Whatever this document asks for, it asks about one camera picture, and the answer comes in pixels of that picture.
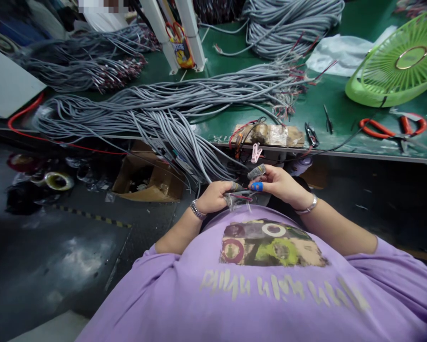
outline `small cardboard piece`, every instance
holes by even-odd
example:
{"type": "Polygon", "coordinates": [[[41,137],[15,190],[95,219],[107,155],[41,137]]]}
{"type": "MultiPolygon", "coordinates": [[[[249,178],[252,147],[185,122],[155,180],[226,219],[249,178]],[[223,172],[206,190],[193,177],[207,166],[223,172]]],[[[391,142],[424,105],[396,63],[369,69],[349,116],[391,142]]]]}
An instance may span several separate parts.
{"type": "Polygon", "coordinates": [[[139,169],[151,164],[136,156],[128,155],[123,160],[120,173],[112,187],[112,191],[117,196],[137,202],[180,202],[183,193],[183,182],[169,173],[169,171],[177,174],[180,179],[184,179],[184,176],[177,173],[170,165],[161,162],[150,146],[143,142],[134,144],[131,151],[133,154],[145,158],[159,167],[153,168],[148,188],[129,193],[131,177],[139,169]]]}

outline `fan grille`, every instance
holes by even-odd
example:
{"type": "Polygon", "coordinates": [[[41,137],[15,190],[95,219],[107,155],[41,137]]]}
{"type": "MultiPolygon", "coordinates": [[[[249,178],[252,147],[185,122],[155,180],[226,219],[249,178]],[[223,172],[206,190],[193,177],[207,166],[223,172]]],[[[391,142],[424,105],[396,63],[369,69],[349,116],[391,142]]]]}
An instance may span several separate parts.
{"type": "Polygon", "coordinates": [[[427,82],[427,13],[399,28],[364,63],[361,83],[392,94],[427,82]]]}

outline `white pole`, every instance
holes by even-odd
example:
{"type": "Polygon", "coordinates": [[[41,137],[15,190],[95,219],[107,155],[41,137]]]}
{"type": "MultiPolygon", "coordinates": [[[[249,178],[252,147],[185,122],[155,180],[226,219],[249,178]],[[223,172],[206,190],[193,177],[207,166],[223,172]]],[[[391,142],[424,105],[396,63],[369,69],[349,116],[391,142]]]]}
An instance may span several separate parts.
{"type": "Polygon", "coordinates": [[[193,2],[192,0],[175,0],[175,4],[177,5],[177,9],[179,11],[181,24],[185,30],[185,36],[187,37],[194,63],[196,63],[196,71],[203,71],[206,60],[199,37],[199,30],[196,23],[196,14],[194,13],[193,2]]]}
{"type": "Polygon", "coordinates": [[[175,57],[174,48],[166,32],[166,23],[162,18],[158,3],[156,0],[140,0],[145,16],[147,17],[156,38],[162,46],[162,51],[166,56],[167,62],[171,66],[171,75],[176,74],[180,66],[175,57]]]}

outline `wristwatch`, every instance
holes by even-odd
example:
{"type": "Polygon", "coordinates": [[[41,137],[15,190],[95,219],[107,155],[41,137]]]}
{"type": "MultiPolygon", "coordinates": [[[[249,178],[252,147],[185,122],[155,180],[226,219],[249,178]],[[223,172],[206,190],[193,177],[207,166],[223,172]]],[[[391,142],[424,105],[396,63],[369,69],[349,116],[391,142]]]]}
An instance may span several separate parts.
{"type": "Polygon", "coordinates": [[[198,208],[196,207],[196,201],[197,201],[197,199],[195,199],[193,202],[191,202],[191,205],[190,205],[191,210],[193,211],[194,215],[196,215],[196,217],[197,217],[197,218],[199,218],[199,219],[203,220],[203,219],[205,219],[207,216],[205,216],[204,214],[202,214],[202,213],[198,210],[198,208]]]}
{"type": "Polygon", "coordinates": [[[311,206],[309,206],[305,210],[301,210],[301,211],[294,210],[294,211],[297,215],[308,214],[310,211],[312,211],[314,209],[314,207],[316,207],[316,204],[318,204],[318,198],[316,197],[315,194],[313,194],[313,203],[311,204],[311,206]]]}

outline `black and yellow floor stripe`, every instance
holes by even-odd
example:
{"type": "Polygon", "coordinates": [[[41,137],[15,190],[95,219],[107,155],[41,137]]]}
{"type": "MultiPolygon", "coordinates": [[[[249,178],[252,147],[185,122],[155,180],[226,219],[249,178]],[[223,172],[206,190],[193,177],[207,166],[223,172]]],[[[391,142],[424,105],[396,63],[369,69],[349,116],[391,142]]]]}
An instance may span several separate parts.
{"type": "Polygon", "coordinates": [[[123,223],[121,221],[112,220],[111,218],[105,218],[104,216],[100,216],[100,215],[94,215],[94,214],[88,213],[86,211],[81,211],[81,210],[77,210],[77,209],[70,208],[70,207],[60,206],[58,204],[52,204],[51,207],[54,209],[70,212],[70,213],[77,214],[80,216],[84,216],[84,217],[89,218],[89,219],[95,219],[96,221],[102,221],[102,222],[105,222],[105,223],[108,223],[108,224],[111,224],[114,226],[131,228],[131,225],[128,223],[123,223]]]}

